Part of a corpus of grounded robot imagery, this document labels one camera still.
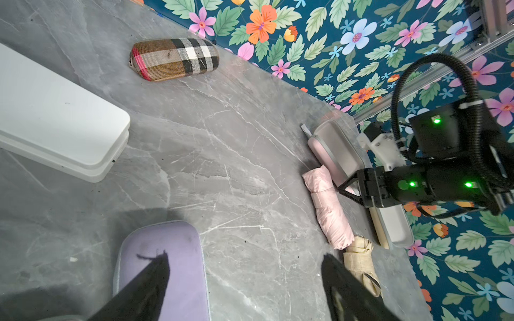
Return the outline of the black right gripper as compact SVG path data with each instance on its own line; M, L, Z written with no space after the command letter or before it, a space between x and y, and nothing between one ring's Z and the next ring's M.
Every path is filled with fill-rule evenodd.
M468 201L486 209L500 209L499 194L475 168L456 162L356 171L337 191L367 207L386 208L407 203L432 205Z

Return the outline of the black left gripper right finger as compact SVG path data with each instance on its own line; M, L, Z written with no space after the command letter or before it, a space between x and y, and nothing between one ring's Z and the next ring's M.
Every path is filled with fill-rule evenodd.
M321 276L332 320L398 319L334 255L324 255Z

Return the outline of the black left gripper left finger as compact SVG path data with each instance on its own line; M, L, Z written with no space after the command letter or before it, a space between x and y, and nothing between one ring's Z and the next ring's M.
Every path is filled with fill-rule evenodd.
M90 320L159 319L170 277L168 255L164 252L154 258L137 257L149 264Z

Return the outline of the pink-edged grey case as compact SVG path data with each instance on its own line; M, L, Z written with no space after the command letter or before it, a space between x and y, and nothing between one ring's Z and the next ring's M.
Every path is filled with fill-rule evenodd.
M326 120L313 131L306 124L300 124L300 128L307 137L310 150L328 169L336 187L345 183L356 171L370 167L364 150L351 141L336 120Z

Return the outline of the pink umbrella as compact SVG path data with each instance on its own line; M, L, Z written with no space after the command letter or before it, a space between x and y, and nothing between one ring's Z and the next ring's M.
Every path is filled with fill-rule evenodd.
M329 169L322 166L302 174L302 178L311 194L322 232L335 250L344 250L355 236L338 200Z

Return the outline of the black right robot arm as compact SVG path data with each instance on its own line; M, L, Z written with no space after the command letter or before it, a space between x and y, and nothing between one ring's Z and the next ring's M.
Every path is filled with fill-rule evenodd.
M499 125L483 104L462 100L410 119L410 165L360 169L339 193L367 207L468 201L473 210L503 213L513 204L513 160Z

